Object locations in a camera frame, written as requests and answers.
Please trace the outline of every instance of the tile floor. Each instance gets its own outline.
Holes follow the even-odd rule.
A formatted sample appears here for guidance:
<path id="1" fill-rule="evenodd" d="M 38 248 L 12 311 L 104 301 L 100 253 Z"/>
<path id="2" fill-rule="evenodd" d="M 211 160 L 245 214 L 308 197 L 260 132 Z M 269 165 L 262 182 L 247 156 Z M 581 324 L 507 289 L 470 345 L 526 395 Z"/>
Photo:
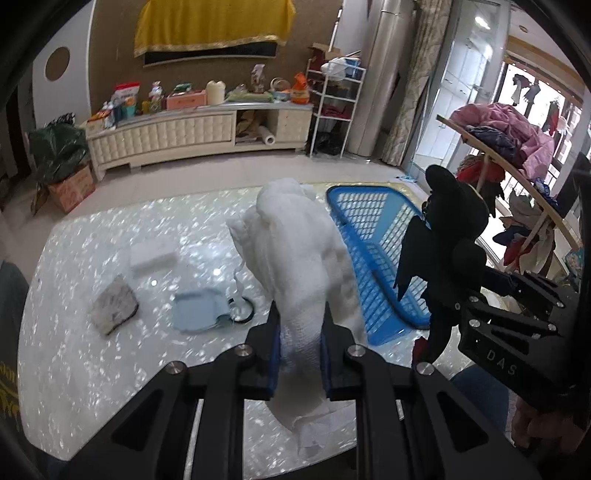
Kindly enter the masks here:
<path id="1" fill-rule="evenodd" d="M 113 207 L 188 193 L 261 186 L 283 177 L 300 182 L 396 181 L 397 168 L 352 158 L 308 158 L 294 153 L 216 155 L 146 166 L 130 172 L 113 169 L 96 191 L 67 217 L 89 215 Z M 410 184 L 419 198 L 427 195 Z M 32 216 L 34 183 L 20 184 L 0 215 L 0 255 L 16 263 L 31 281 L 37 261 L 53 226 L 66 218 L 51 201 Z"/>

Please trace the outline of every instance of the pink cloth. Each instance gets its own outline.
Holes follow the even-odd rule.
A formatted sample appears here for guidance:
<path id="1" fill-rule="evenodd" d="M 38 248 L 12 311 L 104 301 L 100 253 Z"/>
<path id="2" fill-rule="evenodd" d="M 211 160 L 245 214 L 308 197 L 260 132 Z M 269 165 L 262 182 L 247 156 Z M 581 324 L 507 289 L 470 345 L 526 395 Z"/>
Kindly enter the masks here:
<path id="1" fill-rule="evenodd" d="M 516 140 L 518 147 L 521 144 L 518 153 L 521 160 L 518 163 L 523 161 L 523 165 L 518 169 L 524 177 L 528 180 L 546 178 L 554 154 L 554 139 L 542 133 L 540 127 L 529 123 L 513 106 L 504 103 L 469 103 L 453 112 L 450 120 L 461 127 L 484 125 L 506 133 Z"/>

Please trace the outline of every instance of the pink tissue box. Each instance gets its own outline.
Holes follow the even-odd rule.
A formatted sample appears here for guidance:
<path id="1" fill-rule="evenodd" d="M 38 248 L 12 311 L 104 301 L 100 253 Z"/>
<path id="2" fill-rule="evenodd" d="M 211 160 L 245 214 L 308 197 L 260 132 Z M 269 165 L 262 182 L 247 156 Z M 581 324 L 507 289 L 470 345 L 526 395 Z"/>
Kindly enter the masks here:
<path id="1" fill-rule="evenodd" d="M 205 90 L 201 90 L 201 92 L 173 93 L 166 98 L 166 110 L 179 110 L 203 105 L 207 105 Z"/>

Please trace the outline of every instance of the ceiling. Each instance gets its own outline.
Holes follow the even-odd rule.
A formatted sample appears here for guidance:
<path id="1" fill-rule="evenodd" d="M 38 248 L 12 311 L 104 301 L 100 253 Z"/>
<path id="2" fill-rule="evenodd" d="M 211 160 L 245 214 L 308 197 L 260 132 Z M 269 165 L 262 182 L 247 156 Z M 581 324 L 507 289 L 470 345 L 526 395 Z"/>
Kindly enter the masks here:
<path id="1" fill-rule="evenodd" d="M 528 32 L 525 33 L 519 28 L 523 25 Z M 527 43 L 544 50 L 547 54 L 560 60 L 562 63 L 573 68 L 568 58 L 550 36 L 523 10 L 512 7 L 511 8 L 511 24 L 509 25 L 509 35 L 526 41 Z"/>

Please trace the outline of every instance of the glass door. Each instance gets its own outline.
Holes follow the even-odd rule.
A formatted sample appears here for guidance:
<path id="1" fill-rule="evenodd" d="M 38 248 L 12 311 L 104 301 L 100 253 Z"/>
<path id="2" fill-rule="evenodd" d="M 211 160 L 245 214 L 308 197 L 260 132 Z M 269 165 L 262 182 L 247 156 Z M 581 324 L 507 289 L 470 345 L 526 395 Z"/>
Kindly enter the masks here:
<path id="1" fill-rule="evenodd" d="M 411 174 L 420 183 L 429 165 L 450 167 L 460 135 L 437 121 L 475 101 L 489 103 L 501 71 L 509 29 L 509 3 L 461 1 L 457 28 L 445 62 L 439 91 L 423 124 L 414 154 Z"/>

